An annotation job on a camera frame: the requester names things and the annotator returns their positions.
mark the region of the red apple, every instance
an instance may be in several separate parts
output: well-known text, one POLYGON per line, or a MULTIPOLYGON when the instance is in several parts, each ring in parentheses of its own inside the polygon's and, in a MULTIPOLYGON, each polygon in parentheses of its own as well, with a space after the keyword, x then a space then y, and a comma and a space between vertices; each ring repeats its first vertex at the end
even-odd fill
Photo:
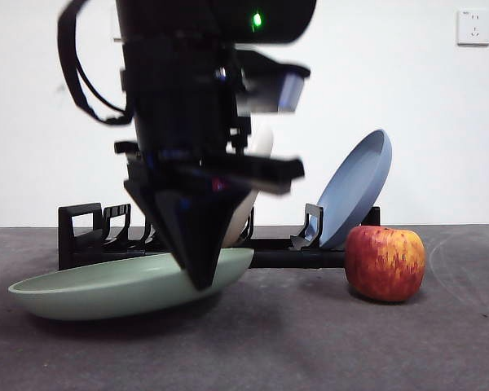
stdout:
POLYGON ((344 267, 349 283, 366 297, 406 301, 424 277, 424 245, 413 231, 357 226, 346 239, 344 267))

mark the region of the white bowl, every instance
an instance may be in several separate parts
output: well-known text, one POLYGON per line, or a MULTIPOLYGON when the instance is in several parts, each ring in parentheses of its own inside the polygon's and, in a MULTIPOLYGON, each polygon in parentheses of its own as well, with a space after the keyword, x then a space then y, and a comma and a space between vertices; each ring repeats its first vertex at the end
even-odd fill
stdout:
MULTIPOLYGON (((246 155, 270 157, 271 149, 274 145, 274 134, 271 128, 264 127, 257 130, 250 141, 249 150, 245 152, 246 155)), ((227 229, 227 234, 222 240, 222 247, 231 247, 238 239, 239 235, 245 228, 246 221, 250 215, 250 211, 253 208, 255 199, 258 197, 258 191, 252 190, 250 194, 241 202, 234 212, 230 225, 227 229)))

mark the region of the wall outlet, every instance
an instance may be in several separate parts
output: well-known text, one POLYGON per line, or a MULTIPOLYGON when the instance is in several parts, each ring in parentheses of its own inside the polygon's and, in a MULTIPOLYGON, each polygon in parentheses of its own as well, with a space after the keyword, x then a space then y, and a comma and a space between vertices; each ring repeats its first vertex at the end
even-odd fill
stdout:
POLYGON ((489 10, 458 11, 458 45, 489 45, 489 10))

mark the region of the black dish rack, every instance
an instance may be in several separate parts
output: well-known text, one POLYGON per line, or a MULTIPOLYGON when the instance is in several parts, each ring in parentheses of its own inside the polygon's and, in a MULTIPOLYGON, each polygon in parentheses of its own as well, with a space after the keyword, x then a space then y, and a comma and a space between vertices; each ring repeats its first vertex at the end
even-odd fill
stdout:
MULTIPOLYGON (((169 249, 159 239, 149 222, 141 237, 131 239, 130 204, 111 206, 103 209, 100 203, 65 206, 58 209, 58 269, 66 270, 74 267, 93 265, 96 263, 121 260, 132 257, 143 257, 157 253, 167 253, 169 249), (92 230, 75 234, 73 217, 92 214, 92 230), (111 219, 125 217, 124 226, 111 236, 111 219)), ((253 209, 246 226, 234 247, 253 248, 254 255, 250 268, 298 268, 321 269, 344 267, 344 250, 337 248, 323 250, 319 247, 323 232, 323 208, 306 204, 305 224, 299 229, 298 235, 286 238, 253 237, 253 209), (311 217, 316 219, 317 232, 306 238, 306 231, 311 217)), ((381 210, 372 207, 362 225, 380 226, 381 210)))

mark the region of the table surface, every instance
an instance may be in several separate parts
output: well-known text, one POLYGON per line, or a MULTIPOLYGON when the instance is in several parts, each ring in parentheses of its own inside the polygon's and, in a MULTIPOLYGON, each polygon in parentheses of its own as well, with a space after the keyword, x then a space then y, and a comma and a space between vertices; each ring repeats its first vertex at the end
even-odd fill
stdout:
POLYGON ((56 229, 0 229, 0 390, 489 390, 489 226, 414 226, 428 264, 409 302, 344 270, 249 270, 214 297, 65 323, 7 292, 57 267, 56 229))

